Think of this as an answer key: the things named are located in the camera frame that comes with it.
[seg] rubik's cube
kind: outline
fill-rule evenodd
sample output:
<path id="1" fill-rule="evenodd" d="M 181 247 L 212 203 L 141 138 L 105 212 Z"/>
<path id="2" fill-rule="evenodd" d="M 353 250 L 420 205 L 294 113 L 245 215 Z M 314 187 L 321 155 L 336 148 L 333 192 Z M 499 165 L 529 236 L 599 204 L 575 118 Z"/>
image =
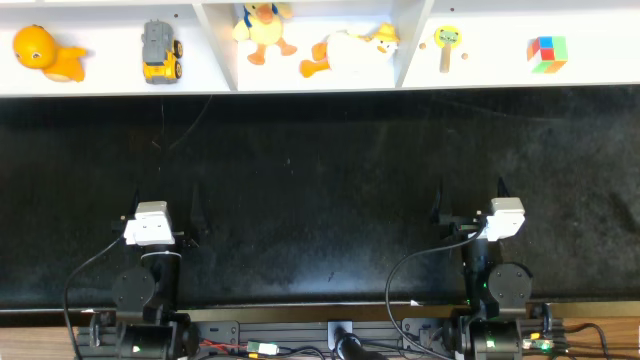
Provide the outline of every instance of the rubik's cube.
<path id="1" fill-rule="evenodd" d="M 527 49 L 534 74 L 554 74 L 569 60 L 564 36 L 540 36 Z"/>

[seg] wooden floor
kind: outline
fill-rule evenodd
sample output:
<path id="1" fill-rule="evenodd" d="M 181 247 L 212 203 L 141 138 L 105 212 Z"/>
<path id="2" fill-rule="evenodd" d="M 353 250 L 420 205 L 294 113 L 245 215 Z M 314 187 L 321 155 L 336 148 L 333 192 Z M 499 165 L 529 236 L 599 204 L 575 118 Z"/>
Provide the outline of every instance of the wooden floor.
<path id="1" fill-rule="evenodd" d="M 607 336 L 611 354 L 640 357 L 640 351 L 615 350 L 615 347 L 638 347 L 640 317 L 566 319 L 565 326 L 593 322 L 600 325 Z M 570 343 L 598 347 L 600 339 L 593 329 L 568 336 Z M 579 349 L 576 353 L 602 354 L 601 349 Z M 71 360 L 73 352 L 66 328 L 0 328 L 0 360 Z"/>

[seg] black tabletop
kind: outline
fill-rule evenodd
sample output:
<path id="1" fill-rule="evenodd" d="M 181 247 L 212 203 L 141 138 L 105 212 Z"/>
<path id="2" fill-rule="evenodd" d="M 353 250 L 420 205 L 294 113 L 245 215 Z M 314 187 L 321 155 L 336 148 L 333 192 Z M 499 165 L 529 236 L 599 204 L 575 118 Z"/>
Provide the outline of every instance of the black tabletop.
<path id="1" fill-rule="evenodd" d="M 503 257 L 534 299 L 640 297 L 638 87 L 214 96 L 194 124 L 207 99 L 0 101 L 0 308 L 59 309 L 136 190 L 178 226 L 196 183 L 213 232 L 183 254 L 182 308 L 379 302 L 397 261 L 442 244 L 440 179 L 470 215 L 499 176 L 526 209 Z M 137 259 L 113 249 L 73 306 L 110 306 Z M 408 263 L 393 298 L 463 302 L 459 252 Z"/>

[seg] yellow plush duck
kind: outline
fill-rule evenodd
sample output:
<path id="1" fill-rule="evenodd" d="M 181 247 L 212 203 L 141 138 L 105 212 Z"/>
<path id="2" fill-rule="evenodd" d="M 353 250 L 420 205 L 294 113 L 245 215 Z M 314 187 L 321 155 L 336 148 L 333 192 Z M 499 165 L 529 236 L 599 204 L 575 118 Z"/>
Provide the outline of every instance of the yellow plush duck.
<path id="1" fill-rule="evenodd" d="M 398 48 L 400 39 L 393 25 L 384 23 L 372 36 L 353 36 L 346 32 L 335 32 L 326 42 L 313 46 L 314 61 L 300 63 L 300 73 L 305 78 L 318 71 L 359 72 L 371 70 L 386 63 Z"/>
<path id="2" fill-rule="evenodd" d="M 288 4 L 244 4 L 244 18 L 233 29 L 233 38 L 236 41 L 251 39 L 258 44 L 256 52 L 247 57 L 251 63 L 263 65 L 264 53 L 269 45 L 278 45 L 283 56 L 293 55 L 298 50 L 295 46 L 287 44 L 282 38 L 283 26 L 280 16 L 285 19 L 290 19 L 293 16 Z"/>
<path id="3" fill-rule="evenodd" d="M 84 80 L 84 70 L 78 58 L 87 50 L 78 47 L 62 47 L 38 25 L 20 30 L 13 39 L 13 50 L 20 63 L 30 69 L 42 69 L 53 81 Z"/>

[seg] yellow and gray toy truck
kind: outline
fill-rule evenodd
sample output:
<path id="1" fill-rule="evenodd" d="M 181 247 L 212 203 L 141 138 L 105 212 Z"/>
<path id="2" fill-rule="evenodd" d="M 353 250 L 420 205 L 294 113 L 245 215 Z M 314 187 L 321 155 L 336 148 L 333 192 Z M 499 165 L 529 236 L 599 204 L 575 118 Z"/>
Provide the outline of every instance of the yellow and gray toy truck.
<path id="1" fill-rule="evenodd" d="M 173 84 L 182 76 L 182 43 L 173 29 L 162 21 L 144 24 L 142 34 L 142 69 L 149 84 Z"/>

